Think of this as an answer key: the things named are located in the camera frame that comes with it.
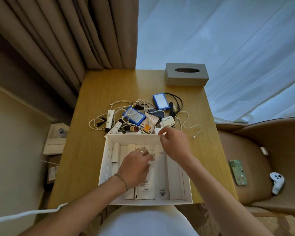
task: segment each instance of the wooden desk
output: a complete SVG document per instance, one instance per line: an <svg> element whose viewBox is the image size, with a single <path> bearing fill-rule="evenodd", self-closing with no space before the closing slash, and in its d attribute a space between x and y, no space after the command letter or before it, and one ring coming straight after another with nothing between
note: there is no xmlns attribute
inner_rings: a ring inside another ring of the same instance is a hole
<svg viewBox="0 0 295 236"><path fill-rule="evenodd" d="M183 100L183 110L190 114L186 126L203 126L195 139L192 136L199 131L197 127L183 129L193 154L238 199L203 87L166 86L163 70L99 70L89 71L83 81L48 208L71 202L98 186L105 132L92 130L89 121L106 113L115 101L152 102L152 95L162 92ZM203 202L193 183L191 189L193 202Z"/></svg>

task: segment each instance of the left hand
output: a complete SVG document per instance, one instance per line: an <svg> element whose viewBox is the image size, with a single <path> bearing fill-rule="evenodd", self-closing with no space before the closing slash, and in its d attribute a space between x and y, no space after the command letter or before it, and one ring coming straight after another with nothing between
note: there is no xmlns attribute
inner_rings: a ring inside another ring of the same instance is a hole
<svg viewBox="0 0 295 236"><path fill-rule="evenodd" d="M117 174L125 180L128 189L134 188L145 182L151 165L148 162L153 160L154 158L148 150L137 149L126 155Z"/></svg>

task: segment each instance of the sheer white curtain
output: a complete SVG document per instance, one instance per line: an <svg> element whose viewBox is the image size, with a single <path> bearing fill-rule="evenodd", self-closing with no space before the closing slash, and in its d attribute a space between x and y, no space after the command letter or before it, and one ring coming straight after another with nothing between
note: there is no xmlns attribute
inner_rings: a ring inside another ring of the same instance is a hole
<svg viewBox="0 0 295 236"><path fill-rule="evenodd" d="M139 0L137 69L204 63L216 120L295 116L295 0Z"/></svg>

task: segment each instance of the white wall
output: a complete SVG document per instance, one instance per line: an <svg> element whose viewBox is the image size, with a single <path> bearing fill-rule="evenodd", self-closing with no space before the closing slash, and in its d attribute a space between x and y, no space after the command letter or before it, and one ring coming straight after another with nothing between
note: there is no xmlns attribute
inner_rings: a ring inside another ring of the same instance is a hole
<svg viewBox="0 0 295 236"><path fill-rule="evenodd" d="M39 159L50 120L0 91L0 217L35 210L45 165ZM0 223L0 235L17 235L35 215Z"/></svg>

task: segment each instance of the forearm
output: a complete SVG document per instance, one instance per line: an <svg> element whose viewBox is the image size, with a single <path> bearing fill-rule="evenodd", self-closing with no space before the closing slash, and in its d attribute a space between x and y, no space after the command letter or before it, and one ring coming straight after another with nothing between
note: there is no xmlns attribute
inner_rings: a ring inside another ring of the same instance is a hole
<svg viewBox="0 0 295 236"><path fill-rule="evenodd" d="M20 236L76 236L111 201L126 191L118 177L110 177L84 196L35 224Z"/></svg>
<svg viewBox="0 0 295 236"><path fill-rule="evenodd" d="M213 213L223 235L272 235L201 165L198 159L190 157L182 168Z"/></svg>

